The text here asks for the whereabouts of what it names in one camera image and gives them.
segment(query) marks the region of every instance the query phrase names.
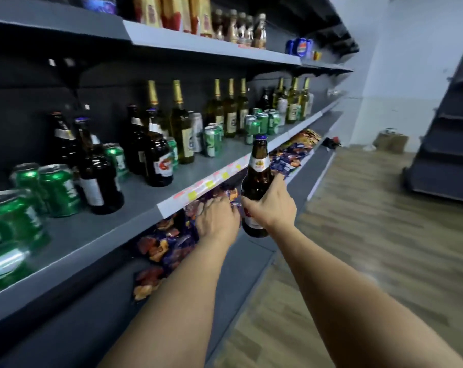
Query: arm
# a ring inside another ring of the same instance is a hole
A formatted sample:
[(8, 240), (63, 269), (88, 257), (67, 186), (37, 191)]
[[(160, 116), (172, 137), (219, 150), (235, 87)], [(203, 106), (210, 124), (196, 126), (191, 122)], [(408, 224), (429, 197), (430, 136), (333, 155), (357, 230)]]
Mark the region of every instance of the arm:
[(99, 368), (203, 367), (216, 284), (240, 214), (216, 198), (198, 216), (196, 249), (151, 296)]
[(336, 366), (463, 367), (422, 320), (294, 226), (296, 206), (283, 176), (260, 202), (242, 203), (283, 253)]

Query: hand holding bottle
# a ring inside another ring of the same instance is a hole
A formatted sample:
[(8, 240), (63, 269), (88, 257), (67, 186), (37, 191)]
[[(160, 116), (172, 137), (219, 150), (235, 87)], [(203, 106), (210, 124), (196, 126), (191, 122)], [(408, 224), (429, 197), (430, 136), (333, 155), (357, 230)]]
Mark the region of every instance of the hand holding bottle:
[(277, 174), (260, 201), (242, 196), (242, 205), (268, 232), (274, 227), (294, 225), (296, 204), (286, 190), (284, 176)]
[(230, 246), (240, 228), (240, 212), (230, 204), (227, 196), (211, 199), (196, 219), (200, 241), (211, 237), (217, 243)]

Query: gray shelving unit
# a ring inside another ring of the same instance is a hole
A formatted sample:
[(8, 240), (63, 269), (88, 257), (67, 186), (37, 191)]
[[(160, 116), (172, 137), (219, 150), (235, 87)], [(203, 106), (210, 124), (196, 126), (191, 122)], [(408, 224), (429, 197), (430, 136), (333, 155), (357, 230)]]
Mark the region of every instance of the gray shelving unit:
[[(250, 13), (257, 6), (257, 0), (242, 1), (212, 0), (215, 5)], [(328, 0), (297, 1), (307, 2), (313, 14), (293, 34), (301, 29), (319, 30), (319, 36), (323, 29), (338, 32), (335, 25), (341, 21)], [(270, 7), (274, 10), (268, 11), (268, 20), (283, 17), (278, 3)], [(45, 113), (67, 108), (67, 116), (73, 116), (72, 94), (77, 93), (81, 103), (90, 104), (92, 130), (103, 142), (117, 142), (125, 105), (147, 104), (144, 81), (148, 79), (156, 80), (160, 104), (168, 111), (171, 79), (180, 78), (185, 103), (191, 104), (188, 109), (199, 111), (212, 95), (213, 78), (246, 77), (253, 107), (264, 88), (277, 85), (279, 76), (287, 86), (291, 75), (309, 76), (315, 96), (311, 117), (284, 126), (280, 134), (269, 137), (270, 145), (281, 144), (307, 126), (325, 136), (340, 117), (331, 112), (340, 97), (326, 93), (333, 85), (330, 77), (352, 70), (337, 64), (335, 55), (328, 52), (321, 62), (283, 54), (291, 31), (271, 27), (268, 45), (281, 47), (276, 51), (242, 49), (73, 6), (0, 0), (0, 150), (4, 150), (0, 152), (0, 189), (9, 187), (7, 175), (14, 165), (53, 162)], [(352, 38), (341, 39), (346, 33), (338, 36), (341, 43), (335, 46), (333, 41), (323, 42), (342, 55), (347, 49), (342, 41), (355, 46)], [(65, 57), (75, 60), (75, 68), (48, 64), (48, 58), (61, 62)], [(157, 204), (250, 151), (251, 146), (241, 139), (226, 139), (220, 157), (197, 155), (193, 164), (176, 170), (174, 182), (167, 187), (153, 188), (131, 176), (122, 183), (124, 207), (111, 215), (96, 216), (85, 210), (72, 217), (47, 219), (52, 242), (29, 259), (35, 272), (0, 291), (0, 366), (96, 365), (144, 304), (132, 301), (131, 290), (134, 273), (147, 262), (134, 258), (132, 248), (145, 230), (165, 218)], [(290, 180), (288, 190), (298, 210), (332, 155), (319, 145)], [(243, 231), (230, 248), (216, 291), (208, 364), (276, 250), (270, 238), (252, 239)]]
[(463, 201), (463, 56), (403, 180), (410, 191)]

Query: wooden floor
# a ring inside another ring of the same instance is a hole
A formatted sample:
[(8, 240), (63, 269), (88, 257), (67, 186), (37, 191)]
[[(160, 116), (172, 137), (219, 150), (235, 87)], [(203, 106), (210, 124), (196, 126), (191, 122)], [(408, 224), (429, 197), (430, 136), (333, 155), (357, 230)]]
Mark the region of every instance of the wooden floor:
[[(419, 315), (463, 356), (463, 205), (407, 194), (410, 155), (341, 149), (297, 227)], [(214, 367), (333, 367), (279, 256)]]

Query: green beer can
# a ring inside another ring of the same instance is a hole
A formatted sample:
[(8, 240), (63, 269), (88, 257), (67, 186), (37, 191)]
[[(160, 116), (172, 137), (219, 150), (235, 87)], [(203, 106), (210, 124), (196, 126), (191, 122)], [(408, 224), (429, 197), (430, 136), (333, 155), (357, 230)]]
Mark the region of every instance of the green beer can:
[(260, 134), (260, 120), (257, 119), (257, 116), (247, 115), (245, 117), (245, 131), (247, 132), (245, 143), (247, 145), (253, 144), (253, 136)]
[(222, 130), (217, 125), (208, 125), (204, 128), (204, 141), (206, 142), (206, 155), (216, 157), (221, 153)]
[(10, 180), (17, 188), (27, 188), (32, 192), (32, 204), (38, 214), (47, 213), (47, 208), (42, 201), (42, 189), (39, 185), (38, 163), (19, 164), (14, 167)]
[(117, 176), (124, 180), (128, 173), (129, 169), (126, 165), (126, 159), (124, 157), (124, 151), (119, 143), (104, 143), (105, 154), (111, 159), (112, 164), (117, 170)]
[(73, 173), (66, 164), (51, 164), (39, 169), (44, 201), (51, 217), (67, 217), (80, 211), (81, 200)]
[(267, 134), (274, 135), (279, 133), (279, 124), (281, 123), (281, 117), (276, 110), (269, 110), (269, 124), (267, 126)]
[(35, 250), (49, 241), (49, 235), (22, 190), (0, 191), (0, 245), (14, 244)]
[(267, 113), (259, 113), (257, 120), (260, 121), (260, 134), (267, 134), (267, 127), (269, 126), (269, 115)]
[(12, 244), (0, 246), (0, 291), (32, 274), (26, 264), (28, 255), (28, 251)]
[(174, 137), (163, 137), (169, 144), (170, 151), (173, 154), (172, 167), (175, 169), (179, 165), (179, 150), (177, 149), (177, 142)]

